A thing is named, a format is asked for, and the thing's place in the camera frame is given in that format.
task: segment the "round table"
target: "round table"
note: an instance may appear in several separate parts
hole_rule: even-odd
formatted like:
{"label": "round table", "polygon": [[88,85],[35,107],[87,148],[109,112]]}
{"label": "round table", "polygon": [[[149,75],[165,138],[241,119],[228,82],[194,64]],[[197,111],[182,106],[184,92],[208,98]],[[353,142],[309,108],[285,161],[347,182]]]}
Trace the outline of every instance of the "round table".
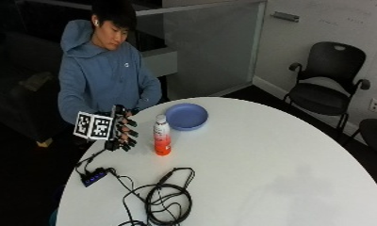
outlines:
{"label": "round table", "polygon": [[[158,156],[154,118],[180,103],[202,106],[209,118],[196,130],[170,130],[172,152]],[[251,102],[204,97],[156,105],[132,119],[138,124],[136,147],[129,152],[105,151],[88,169],[114,168],[137,187],[157,183],[173,168],[193,168],[193,203],[182,225],[377,225],[377,185],[366,170],[326,134],[291,115]],[[103,141],[83,158],[100,149]],[[181,186],[185,179],[186,175],[173,175],[169,182]],[[110,174],[84,187],[73,171],[56,225],[128,221],[126,192]],[[133,196],[128,207],[133,219],[145,222],[144,204]]]}

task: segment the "blue plate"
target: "blue plate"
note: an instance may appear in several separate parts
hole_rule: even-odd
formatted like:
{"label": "blue plate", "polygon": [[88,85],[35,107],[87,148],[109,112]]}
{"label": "blue plate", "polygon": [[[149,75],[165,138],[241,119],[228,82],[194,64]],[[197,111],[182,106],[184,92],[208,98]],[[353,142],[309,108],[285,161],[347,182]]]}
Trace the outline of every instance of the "blue plate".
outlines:
{"label": "blue plate", "polygon": [[174,130],[194,130],[209,118],[205,108],[196,104],[178,104],[166,110],[166,122]]}

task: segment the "man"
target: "man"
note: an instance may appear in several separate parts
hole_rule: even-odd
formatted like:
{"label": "man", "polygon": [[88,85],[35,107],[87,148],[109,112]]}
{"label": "man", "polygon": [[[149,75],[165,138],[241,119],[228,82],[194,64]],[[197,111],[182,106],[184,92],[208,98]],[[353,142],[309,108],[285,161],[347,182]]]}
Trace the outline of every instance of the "man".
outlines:
{"label": "man", "polygon": [[140,110],[161,99],[160,81],[125,41],[136,23],[128,0],[95,0],[91,21],[76,20],[65,26],[57,104],[71,124],[79,111],[109,112],[113,105]]}

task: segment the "black hair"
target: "black hair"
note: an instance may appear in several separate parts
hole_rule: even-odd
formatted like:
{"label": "black hair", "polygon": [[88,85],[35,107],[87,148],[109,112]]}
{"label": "black hair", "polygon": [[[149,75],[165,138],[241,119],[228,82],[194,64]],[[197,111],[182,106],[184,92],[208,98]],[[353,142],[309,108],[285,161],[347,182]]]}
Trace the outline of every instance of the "black hair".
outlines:
{"label": "black hair", "polygon": [[136,29],[136,10],[129,0],[93,0],[92,14],[97,15],[100,24],[104,21],[110,21],[117,27]]}

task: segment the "office chair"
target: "office chair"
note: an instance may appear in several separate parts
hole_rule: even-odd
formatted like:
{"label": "office chair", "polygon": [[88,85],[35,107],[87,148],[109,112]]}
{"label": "office chair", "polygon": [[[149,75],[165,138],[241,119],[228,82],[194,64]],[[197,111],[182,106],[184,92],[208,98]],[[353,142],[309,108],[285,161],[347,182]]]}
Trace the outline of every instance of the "office chair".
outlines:
{"label": "office chair", "polygon": [[[357,47],[323,41],[311,47],[306,69],[302,70],[299,63],[293,63],[289,67],[293,72],[298,69],[298,77],[297,84],[285,95],[283,101],[289,97],[289,107],[294,103],[314,113],[341,116],[337,125],[338,137],[347,122],[347,107],[351,97],[359,86],[361,89],[369,89],[367,80],[361,79],[355,84],[353,83],[365,60],[366,54]],[[329,78],[341,85],[346,93],[305,81],[314,77]]]}
{"label": "office chair", "polygon": [[361,121],[359,129],[354,132],[350,138],[343,143],[343,146],[349,143],[354,137],[361,134],[370,149],[377,152],[377,120],[366,119]]}

